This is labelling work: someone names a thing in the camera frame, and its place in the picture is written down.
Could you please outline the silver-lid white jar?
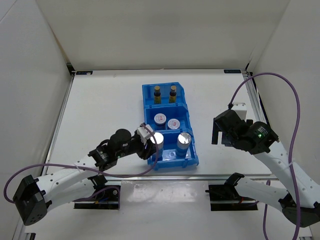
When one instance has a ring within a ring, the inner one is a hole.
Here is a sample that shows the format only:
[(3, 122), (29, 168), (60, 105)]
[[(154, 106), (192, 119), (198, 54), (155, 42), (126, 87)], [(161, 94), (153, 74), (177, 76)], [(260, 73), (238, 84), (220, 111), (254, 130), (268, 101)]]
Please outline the silver-lid white jar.
[(150, 140), (153, 144), (156, 143), (158, 147), (158, 160), (162, 158), (163, 150), (164, 150), (164, 136), (160, 132), (155, 132), (154, 137), (151, 137)]
[(177, 137), (176, 144), (176, 155), (180, 157), (185, 157), (189, 146), (192, 142), (192, 137), (188, 132), (182, 132)]

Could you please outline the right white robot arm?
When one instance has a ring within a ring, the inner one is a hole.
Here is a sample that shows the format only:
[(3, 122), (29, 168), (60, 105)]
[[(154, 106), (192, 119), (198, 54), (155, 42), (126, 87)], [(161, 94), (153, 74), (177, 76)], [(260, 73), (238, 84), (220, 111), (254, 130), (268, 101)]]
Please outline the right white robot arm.
[(218, 143), (219, 132), (226, 136), (231, 147), (261, 161), (284, 186), (267, 186), (235, 172), (224, 183), (227, 198), (255, 199), (279, 210), (302, 228), (320, 221), (320, 186), (297, 163), (289, 161), (289, 154), (270, 126), (241, 119), (236, 111), (228, 109), (213, 119), (213, 145)]

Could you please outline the left blue corner label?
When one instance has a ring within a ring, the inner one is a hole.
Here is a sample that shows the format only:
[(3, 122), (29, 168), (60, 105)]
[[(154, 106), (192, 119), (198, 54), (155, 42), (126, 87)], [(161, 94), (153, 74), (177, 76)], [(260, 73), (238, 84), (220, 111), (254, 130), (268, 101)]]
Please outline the left blue corner label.
[(92, 75), (93, 71), (77, 71), (76, 75)]

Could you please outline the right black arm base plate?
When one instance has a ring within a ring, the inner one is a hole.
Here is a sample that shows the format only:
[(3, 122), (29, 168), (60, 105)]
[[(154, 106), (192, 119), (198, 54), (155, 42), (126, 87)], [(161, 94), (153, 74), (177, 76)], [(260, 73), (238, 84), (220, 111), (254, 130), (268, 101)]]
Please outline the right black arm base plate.
[(255, 199), (240, 196), (233, 186), (209, 184), (205, 192), (209, 195), (212, 212), (258, 210), (258, 203)]

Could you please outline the blue three-compartment plastic bin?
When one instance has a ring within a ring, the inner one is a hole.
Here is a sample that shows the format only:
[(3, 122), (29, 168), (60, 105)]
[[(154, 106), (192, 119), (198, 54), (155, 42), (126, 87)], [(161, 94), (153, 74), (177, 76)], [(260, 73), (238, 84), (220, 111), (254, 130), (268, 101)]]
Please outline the blue three-compartment plastic bin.
[[(161, 104), (154, 104), (154, 87), (160, 86)], [(169, 103), (170, 88), (176, 86), (176, 103)], [(195, 138), (190, 123), (190, 114), (186, 102), (185, 91), (179, 82), (155, 83), (142, 85), (144, 122), (149, 124), (153, 130), (159, 132), (164, 137), (162, 158), (157, 160), (154, 169), (163, 168), (186, 168), (188, 166), (198, 166), (199, 158), (196, 153)], [(158, 113), (166, 115), (166, 129), (156, 128), (154, 117)], [(168, 129), (167, 123), (170, 119), (180, 121), (179, 129)], [(176, 154), (177, 138), (180, 133), (191, 135), (191, 144), (185, 157)]]

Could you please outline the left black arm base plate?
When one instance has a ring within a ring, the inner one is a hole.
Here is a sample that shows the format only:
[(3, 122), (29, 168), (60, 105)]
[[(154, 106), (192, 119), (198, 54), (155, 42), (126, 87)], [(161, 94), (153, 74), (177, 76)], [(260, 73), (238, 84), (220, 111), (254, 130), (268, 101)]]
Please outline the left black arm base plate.
[(76, 210), (118, 210), (120, 208), (121, 185), (106, 185), (98, 188), (89, 200), (74, 202)]

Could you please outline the right blue corner label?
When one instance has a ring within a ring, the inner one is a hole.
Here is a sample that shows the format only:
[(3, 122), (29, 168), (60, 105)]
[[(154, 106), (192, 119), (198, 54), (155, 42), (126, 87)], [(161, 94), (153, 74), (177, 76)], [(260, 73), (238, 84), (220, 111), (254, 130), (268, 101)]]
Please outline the right blue corner label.
[(224, 69), (223, 72), (225, 74), (241, 74), (242, 73), (240, 69)]

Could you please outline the blue corner label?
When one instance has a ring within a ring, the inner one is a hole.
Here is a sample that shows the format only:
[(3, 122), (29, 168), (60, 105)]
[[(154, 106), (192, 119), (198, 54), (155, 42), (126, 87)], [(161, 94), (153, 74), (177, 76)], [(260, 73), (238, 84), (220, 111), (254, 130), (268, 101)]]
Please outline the blue corner label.
[(93, 71), (77, 71), (76, 75), (92, 75)]
[(224, 69), (223, 72), (225, 74), (241, 74), (242, 73), (240, 69)]

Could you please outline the red-label lid jar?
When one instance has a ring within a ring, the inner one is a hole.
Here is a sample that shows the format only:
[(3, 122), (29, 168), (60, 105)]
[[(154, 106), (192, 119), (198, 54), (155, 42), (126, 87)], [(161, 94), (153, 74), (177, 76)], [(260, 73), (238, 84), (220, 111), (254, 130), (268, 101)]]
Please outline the red-label lid jar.
[(167, 117), (163, 113), (157, 113), (154, 116), (154, 123), (157, 130), (165, 130), (167, 125)]
[(168, 122), (167, 122), (167, 129), (168, 130), (177, 130), (179, 129), (181, 126), (181, 123), (178, 119), (176, 118), (171, 118)]

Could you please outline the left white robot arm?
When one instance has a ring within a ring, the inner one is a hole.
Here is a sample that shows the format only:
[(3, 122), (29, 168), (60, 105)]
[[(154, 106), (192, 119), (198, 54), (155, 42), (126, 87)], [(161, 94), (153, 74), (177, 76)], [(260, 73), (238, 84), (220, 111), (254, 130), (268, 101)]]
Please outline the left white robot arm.
[(106, 171), (120, 158), (137, 154), (146, 160), (158, 152), (155, 132), (150, 125), (139, 126), (134, 134), (118, 129), (74, 164), (61, 164), (59, 171), (37, 178), (24, 177), (13, 196), (13, 203), (23, 224), (33, 225), (60, 205), (103, 198), (109, 188)]

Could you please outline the brown bottle yellow label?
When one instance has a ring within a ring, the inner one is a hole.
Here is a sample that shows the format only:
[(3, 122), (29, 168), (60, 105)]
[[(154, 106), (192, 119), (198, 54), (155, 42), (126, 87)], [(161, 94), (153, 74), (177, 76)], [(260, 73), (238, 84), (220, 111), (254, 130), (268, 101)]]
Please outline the brown bottle yellow label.
[(170, 104), (173, 104), (173, 103), (176, 103), (176, 100), (177, 100), (177, 87), (175, 85), (172, 85), (170, 87), (168, 102)]
[(161, 104), (161, 102), (162, 102), (162, 99), (161, 99), (161, 88), (160, 88), (159, 85), (156, 85), (154, 87), (153, 96), (154, 96), (154, 104), (155, 105)]

